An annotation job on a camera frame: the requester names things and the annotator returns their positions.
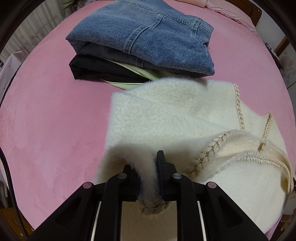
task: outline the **black folded garment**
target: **black folded garment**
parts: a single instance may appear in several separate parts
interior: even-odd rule
[[[71,60],[69,66],[76,80],[105,80],[114,83],[145,83],[150,81],[121,65],[89,55],[77,54]]]

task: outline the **pink bed sheet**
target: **pink bed sheet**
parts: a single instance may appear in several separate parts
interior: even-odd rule
[[[209,51],[215,75],[209,78],[237,83],[250,109],[260,115],[273,113],[295,167],[291,100],[260,37],[212,10],[165,1],[214,27]],[[83,7],[45,37],[21,66],[1,106],[0,145],[19,208],[34,228],[92,180],[103,156],[110,97],[120,89],[74,80],[68,64],[75,52],[65,37],[80,20],[110,2]]]

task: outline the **folded blue jeans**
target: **folded blue jeans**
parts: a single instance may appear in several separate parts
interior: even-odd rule
[[[77,54],[205,76],[214,74],[207,49],[212,31],[162,0],[117,0],[83,19],[66,39]]]

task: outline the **white fur garment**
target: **white fur garment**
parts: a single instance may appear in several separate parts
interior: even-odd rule
[[[158,195],[158,150],[193,181],[216,182],[263,232],[278,221],[293,189],[272,114],[252,112],[233,83],[164,78],[115,92],[105,148],[95,184],[126,163],[141,178],[139,202],[123,204],[123,241],[177,240],[176,204]]]

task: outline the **white curtain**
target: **white curtain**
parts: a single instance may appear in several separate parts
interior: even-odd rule
[[[37,44],[71,13],[71,8],[62,10],[58,0],[46,0],[20,24],[0,54],[0,60],[5,62],[17,51],[22,51],[26,58]]]

